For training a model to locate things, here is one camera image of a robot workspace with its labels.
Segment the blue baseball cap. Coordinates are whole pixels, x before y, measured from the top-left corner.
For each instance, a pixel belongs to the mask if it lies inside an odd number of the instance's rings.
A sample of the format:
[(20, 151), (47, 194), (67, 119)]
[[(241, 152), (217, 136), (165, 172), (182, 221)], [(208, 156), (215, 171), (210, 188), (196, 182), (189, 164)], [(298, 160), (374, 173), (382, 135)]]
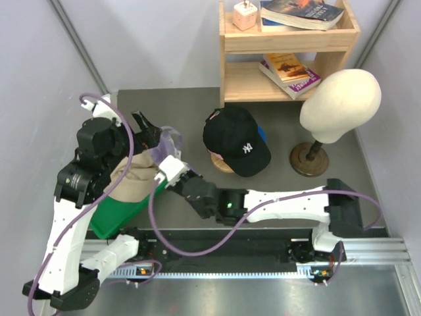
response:
[(267, 137), (266, 137), (266, 134), (265, 134), (265, 132), (264, 132), (264, 130), (262, 129), (261, 126), (258, 126), (258, 133), (259, 133), (259, 136), (262, 138), (262, 140), (264, 142), (266, 142), (267, 141)]

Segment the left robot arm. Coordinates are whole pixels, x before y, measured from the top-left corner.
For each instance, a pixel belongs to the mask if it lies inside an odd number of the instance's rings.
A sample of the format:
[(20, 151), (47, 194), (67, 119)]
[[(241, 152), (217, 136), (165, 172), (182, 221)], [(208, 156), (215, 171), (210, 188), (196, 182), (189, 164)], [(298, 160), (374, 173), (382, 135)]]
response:
[(88, 119), (77, 131), (74, 158), (57, 175), (53, 224), (43, 263), (34, 279), (23, 285), (30, 315), (34, 300), (49, 300), (57, 311), (85, 309), (121, 264), (148, 256), (147, 242), (123, 234), (91, 259), (80, 260), (98, 204), (119, 183), (111, 180), (112, 171), (123, 159), (131, 160), (159, 143), (161, 129), (140, 111), (132, 116), (139, 132), (134, 132), (120, 113)]

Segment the lavender cap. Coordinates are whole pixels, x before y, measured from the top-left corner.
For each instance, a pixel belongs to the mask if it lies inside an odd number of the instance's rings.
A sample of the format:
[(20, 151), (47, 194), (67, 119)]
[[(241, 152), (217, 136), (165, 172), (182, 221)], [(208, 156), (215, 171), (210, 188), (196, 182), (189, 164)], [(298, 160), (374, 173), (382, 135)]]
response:
[(171, 126), (162, 126), (159, 144), (157, 147), (150, 149), (149, 154), (156, 166), (160, 165), (169, 155), (181, 159), (181, 134)]

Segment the light pink baseball cap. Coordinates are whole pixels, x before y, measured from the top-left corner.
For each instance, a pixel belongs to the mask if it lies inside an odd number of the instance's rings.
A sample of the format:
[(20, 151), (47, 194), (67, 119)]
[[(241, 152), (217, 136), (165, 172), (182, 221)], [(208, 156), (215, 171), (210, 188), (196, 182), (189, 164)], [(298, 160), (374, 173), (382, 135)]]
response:
[(220, 160), (224, 160), (222, 149), (223, 133), (218, 126), (217, 116), (220, 110), (215, 109), (214, 112), (206, 119), (203, 127), (203, 143), (207, 151)]

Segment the black hat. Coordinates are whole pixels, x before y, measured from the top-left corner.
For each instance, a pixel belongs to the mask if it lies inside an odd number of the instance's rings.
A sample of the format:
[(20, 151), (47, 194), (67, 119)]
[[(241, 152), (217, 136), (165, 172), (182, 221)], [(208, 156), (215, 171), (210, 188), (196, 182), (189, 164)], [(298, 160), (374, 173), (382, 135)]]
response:
[(263, 171), (272, 155), (259, 136), (258, 124), (252, 114), (239, 106), (217, 108), (218, 126), (223, 133), (224, 162), (241, 177), (252, 177)]

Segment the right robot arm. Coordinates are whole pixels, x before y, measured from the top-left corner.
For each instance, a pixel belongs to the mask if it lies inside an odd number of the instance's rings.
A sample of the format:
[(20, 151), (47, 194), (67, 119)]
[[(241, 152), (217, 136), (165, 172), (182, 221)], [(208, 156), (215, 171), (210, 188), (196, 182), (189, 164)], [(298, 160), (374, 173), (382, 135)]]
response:
[(329, 189), (327, 186), (296, 192), (221, 189), (187, 166), (173, 172), (169, 178), (159, 171), (154, 180), (182, 196), (202, 219), (214, 217), (216, 221), (234, 227), (217, 246), (227, 242), (245, 222), (289, 219), (316, 221), (318, 224), (310, 234), (307, 253), (317, 261), (328, 256), (343, 240), (338, 232), (334, 232), (334, 216), (330, 213), (332, 198), (360, 197), (352, 190)]

